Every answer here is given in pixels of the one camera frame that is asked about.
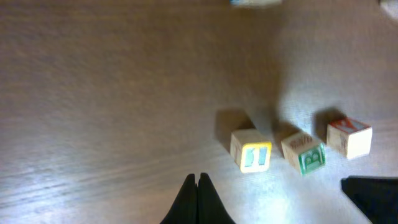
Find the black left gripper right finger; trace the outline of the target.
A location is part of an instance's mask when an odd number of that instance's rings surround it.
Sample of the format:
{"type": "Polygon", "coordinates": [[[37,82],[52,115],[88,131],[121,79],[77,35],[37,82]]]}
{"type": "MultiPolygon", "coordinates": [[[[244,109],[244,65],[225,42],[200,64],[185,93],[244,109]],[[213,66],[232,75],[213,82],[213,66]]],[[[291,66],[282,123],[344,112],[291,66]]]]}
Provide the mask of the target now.
{"type": "Polygon", "coordinates": [[[198,223],[235,224],[226,211],[210,176],[202,172],[198,182],[198,223]]]}

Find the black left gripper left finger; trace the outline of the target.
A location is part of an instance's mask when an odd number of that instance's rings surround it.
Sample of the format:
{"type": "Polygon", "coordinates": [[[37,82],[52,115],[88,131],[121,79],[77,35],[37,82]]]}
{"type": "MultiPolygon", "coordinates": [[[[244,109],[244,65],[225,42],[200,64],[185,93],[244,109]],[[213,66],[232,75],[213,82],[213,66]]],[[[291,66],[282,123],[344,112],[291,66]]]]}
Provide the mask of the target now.
{"type": "Polygon", "coordinates": [[[161,224],[196,224],[197,200],[195,175],[188,174],[161,224]]]}

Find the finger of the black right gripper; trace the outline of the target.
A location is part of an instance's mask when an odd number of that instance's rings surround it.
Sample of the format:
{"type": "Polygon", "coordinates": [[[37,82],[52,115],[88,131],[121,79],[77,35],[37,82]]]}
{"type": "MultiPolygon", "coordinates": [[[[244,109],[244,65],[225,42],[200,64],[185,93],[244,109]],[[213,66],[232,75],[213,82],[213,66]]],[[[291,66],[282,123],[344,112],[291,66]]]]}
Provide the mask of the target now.
{"type": "Polygon", "coordinates": [[[372,223],[397,224],[397,177],[349,176],[340,183],[345,195],[372,223]]]}

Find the yellow number eleven block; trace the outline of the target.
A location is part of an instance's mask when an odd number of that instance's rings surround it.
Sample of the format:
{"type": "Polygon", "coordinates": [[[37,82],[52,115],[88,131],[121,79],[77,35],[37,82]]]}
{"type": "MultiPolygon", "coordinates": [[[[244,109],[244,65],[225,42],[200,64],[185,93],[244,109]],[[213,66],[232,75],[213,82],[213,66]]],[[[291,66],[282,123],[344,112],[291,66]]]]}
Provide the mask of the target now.
{"type": "Polygon", "coordinates": [[[266,171],[271,150],[271,141],[258,129],[239,129],[231,133],[230,155],[244,174],[266,171]]]}

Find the green B wooden block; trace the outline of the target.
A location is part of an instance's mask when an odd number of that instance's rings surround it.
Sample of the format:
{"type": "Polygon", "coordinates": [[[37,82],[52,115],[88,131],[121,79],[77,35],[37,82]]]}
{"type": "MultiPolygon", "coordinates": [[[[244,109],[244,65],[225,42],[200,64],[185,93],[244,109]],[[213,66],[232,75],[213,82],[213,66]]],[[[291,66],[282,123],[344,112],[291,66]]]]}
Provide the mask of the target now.
{"type": "Polygon", "coordinates": [[[301,175],[307,175],[326,164],[324,143],[299,131],[281,141],[284,158],[301,175]]]}

